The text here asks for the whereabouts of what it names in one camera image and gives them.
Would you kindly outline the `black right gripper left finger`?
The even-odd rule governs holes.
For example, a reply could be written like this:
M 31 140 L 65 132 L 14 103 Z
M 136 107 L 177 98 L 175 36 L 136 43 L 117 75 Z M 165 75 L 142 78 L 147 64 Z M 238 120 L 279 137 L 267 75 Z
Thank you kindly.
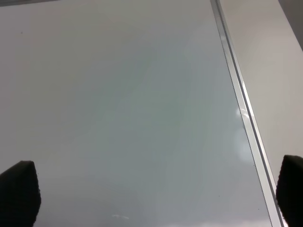
M 20 161 L 0 174 L 0 225 L 32 227 L 41 206 L 33 161 Z

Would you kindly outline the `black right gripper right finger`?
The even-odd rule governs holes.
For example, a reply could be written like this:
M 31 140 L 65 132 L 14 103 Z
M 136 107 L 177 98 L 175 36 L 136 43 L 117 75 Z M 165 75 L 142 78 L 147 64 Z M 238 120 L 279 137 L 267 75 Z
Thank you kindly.
M 290 227 L 303 225 L 303 158 L 285 155 L 276 186 L 276 199 Z

